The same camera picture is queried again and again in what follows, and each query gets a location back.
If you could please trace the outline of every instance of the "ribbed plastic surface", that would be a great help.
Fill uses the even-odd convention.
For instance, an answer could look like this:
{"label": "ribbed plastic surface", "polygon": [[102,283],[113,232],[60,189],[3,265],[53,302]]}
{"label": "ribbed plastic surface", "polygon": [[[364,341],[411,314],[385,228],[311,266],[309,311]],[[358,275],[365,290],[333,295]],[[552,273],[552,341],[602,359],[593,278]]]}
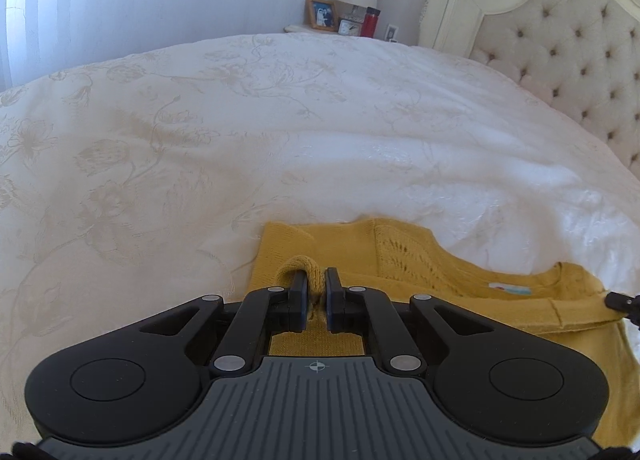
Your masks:
{"label": "ribbed plastic surface", "polygon": [[551,448],[489,442],[451,422],[420,381],[373,360],[265,358],[214,382],[191,416],[161,436],[89,448],[47,439],[60,460],[586,460],[588,439]]}

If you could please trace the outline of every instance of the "clothing label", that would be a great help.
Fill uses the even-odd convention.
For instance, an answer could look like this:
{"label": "clothing label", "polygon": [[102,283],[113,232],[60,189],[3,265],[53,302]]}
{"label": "clothing label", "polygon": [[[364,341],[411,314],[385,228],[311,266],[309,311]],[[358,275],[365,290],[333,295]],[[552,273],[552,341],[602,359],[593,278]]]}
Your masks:
{"label": "clothing label", "polygon": [[489,288],[497,288],[509,294],[519,294],[520,296],[530,296],[531,289],[528,286],[507,285],[505,283],[489,283]]}

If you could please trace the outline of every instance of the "yellow sweater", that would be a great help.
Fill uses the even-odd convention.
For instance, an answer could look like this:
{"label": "yellow sweater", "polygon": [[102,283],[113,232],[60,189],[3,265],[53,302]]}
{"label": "yellow sweater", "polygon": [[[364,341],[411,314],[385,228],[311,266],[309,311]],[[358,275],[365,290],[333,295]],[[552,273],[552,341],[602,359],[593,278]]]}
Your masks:
{"label": "yellow sweater", "polygon": [[578,350],[609,381],[609,405],[594,439],[603,447],[620,446],[631,444],[638,434],[638,364],[621,315],[605,307],[602,284],[581,266],[557,263],[532,276],[489,272],[446,252],[430,230],[383,218],[308,226],[269,223],[250,290],[288,286],[292,272],[304,268],[314,306],[307,331],[275,336],[272,355],[363,354],[359,337],[326,331],[321,296],[328,266],[338,268],[343,286],[378,288],[402,302],[413,294],[432,294]]}

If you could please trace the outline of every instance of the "black cable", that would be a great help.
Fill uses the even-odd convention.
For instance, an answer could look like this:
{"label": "black cable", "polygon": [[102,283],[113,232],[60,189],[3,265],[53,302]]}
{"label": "black cable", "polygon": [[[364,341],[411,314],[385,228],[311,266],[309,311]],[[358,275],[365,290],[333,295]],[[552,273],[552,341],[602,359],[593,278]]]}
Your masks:
{"label": "black cable", "polygon": [[11,453],[11,455],[0,454],[0,460],[57,460],[49,453],[29,443],[16,442]]}
{"label": "black cable", "polygon": [[628,447],[609,447],[589,460],[640,460],[640,452],[634,453]]}

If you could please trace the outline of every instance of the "wall outlet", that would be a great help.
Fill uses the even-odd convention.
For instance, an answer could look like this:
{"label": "wall outlet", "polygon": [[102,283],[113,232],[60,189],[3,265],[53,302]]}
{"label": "wall outlet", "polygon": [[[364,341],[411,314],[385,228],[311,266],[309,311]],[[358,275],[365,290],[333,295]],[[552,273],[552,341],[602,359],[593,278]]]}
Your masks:
{"label": "wall outlet", "polygon": [[386,26],[385,41],[398,42],[398,30],[400,30],[400,29],[398,27],[396,27],[395,25],[388,24]]}

